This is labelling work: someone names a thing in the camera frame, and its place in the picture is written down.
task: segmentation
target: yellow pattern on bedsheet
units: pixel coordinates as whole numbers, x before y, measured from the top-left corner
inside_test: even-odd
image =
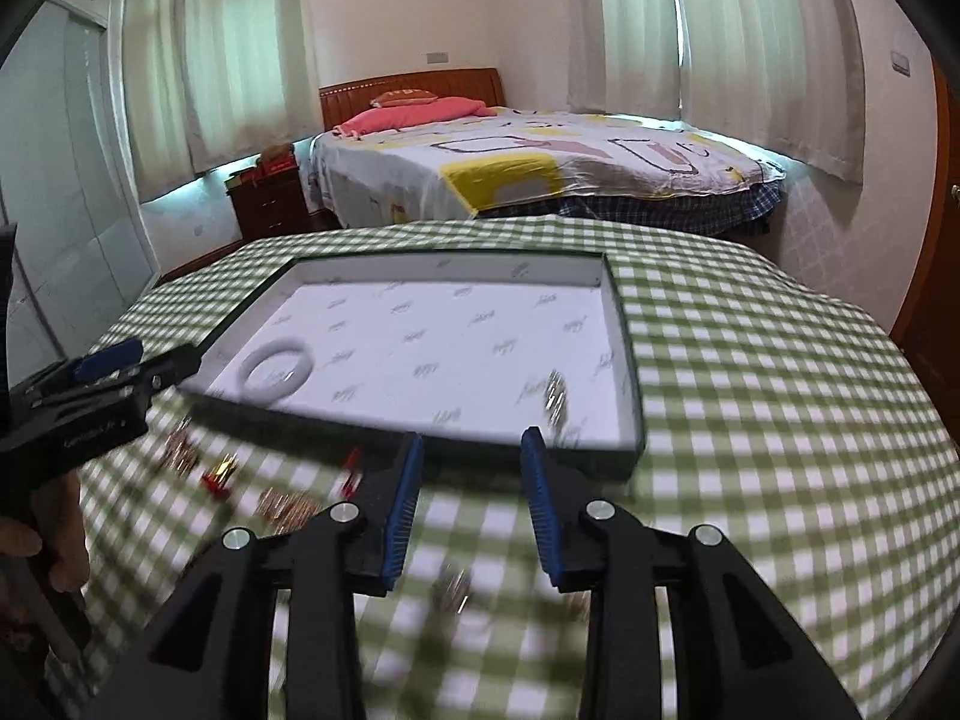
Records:
[[[515,202],[530,189],[544,197],[563,194],[563,175],[549,154],[525,151],[452,162],[440,167],[440,175],[472,215],[498,205]]]

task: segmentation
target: table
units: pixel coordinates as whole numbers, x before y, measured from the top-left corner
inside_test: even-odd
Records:
[[[624,301],[648,428],[632,480],[608,490],[644,522],[685,533],[712,522],[776,591],[871,720],[920,674],[960,604],[960,466],[909,365],[861,309],[797,284],[752,250],[592,220],[415,223],[256,242],[154,290],[102,343],[148,354],[198,343],[292,258],[376,250],[516,247],[604,251]],[[185,413],[155,399],[150,433],[83,471],[96,641],[83,673],[52,664],[71,713],[172,590],[189,557],[253,517],[270,485],[336,487],[321,448],[278,454],[196,427],[205,464],[241,461],[233,509],[158,467]],[[470,565],[475,597],[456,621],[430,610],[443,560]],[[518,478],[451,469],[421,493],[405,575],[356,602],[373,718],[568,718],[586,632],[536,563]],[[271,685],[280,707],[285,613]],[[666,716],[675,685],[666,649]]]

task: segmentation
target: wooden headboard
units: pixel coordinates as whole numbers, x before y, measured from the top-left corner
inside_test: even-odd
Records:
[[[320,89],[323,127],[333,129],[370,107],[373,98],[397,89],[424,89],[441,97],[472,98],[487,105],[506,105],[503,84],[496,68],[430,70],[381,76]]]

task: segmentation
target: white bangle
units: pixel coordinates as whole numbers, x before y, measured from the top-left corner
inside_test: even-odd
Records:
[[[267,362],[270,357],[278,354],[296,354],[294,370],[280,377],[280,380],[255,386],[250,383],[250,377],[258,365]],[[278,338],[276,341],[265,343],[261,348],[241,362],[237,368],[237,380],[240,384],[240,398],[247,403],[257,406],[270,406],[282,397],[292,395],[300,389],[313,372],[313,354],[310,347],[296,338]]]

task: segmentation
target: wooden door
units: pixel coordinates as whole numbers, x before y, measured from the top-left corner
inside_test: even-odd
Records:
[[[960,105],[939,73],[937,80],[940,149],[935,187],[939,197],[934,200],[917,276],[926,264],[924,254],[929,270],[901,348],[950,435],[960,442]],[[935,229],[938,215],[939,229]]]

